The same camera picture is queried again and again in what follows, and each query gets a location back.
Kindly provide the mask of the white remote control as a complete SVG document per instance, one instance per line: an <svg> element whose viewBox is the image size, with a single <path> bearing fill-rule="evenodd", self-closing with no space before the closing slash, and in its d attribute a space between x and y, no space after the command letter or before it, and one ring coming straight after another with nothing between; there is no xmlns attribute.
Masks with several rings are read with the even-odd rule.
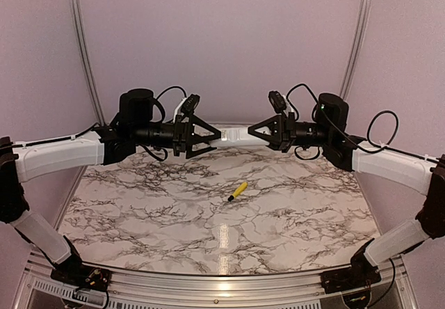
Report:
<svg viewBox="0 0 445 309"><path fill-rule="evenodd" d="M212 140L209 145L214 148L267 146L268 141L248 133L247 126L218 127L220 138Z"/></svg>

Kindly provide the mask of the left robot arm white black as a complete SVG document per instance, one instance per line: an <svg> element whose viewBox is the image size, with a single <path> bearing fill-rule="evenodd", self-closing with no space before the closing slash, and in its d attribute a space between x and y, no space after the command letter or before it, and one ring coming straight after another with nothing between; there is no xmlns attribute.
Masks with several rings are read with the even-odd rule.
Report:
<svg viewBox="0 0 445 309"><path fill-rule="evenodd" d="M194 114L200 98L190 95L180 105L173 122L155 121L153 112L165 110L152 90L137 88L120 96L119 111L109 125L46 141L13 143L1 138L1 222L11 225L27 242L35 245L53 266L51 277L63 283L104 292L111 273L83 263L78 251L46 219L31 211L23 183L69 168L116 164L135 154L137 147L171 149L186 158L212 151L208 146L221 133Z"/></svg>

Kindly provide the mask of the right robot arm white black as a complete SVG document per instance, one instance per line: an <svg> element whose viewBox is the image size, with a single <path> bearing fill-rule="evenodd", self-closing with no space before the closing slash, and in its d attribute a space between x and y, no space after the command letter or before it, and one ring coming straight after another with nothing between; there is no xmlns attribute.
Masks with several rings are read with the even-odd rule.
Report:
<svg viewBox="0 0 445 309"><path fill-rule="evenodd" d="M323 156L341 170L377 175L426 197L414 219L366 242L351 257L349 267L323 272L321 285L325 293L378 283L380 263L412 251L427 239L444 236L443 157L412 156L348 135L348 104L334 94L319 95L312 122L299 122L294 112L286 113L284 98L278 92L271 91L268 97L276 116L248 127L248 134L265 141L270 149L288 152L293 146L322 148Z"/></svg>

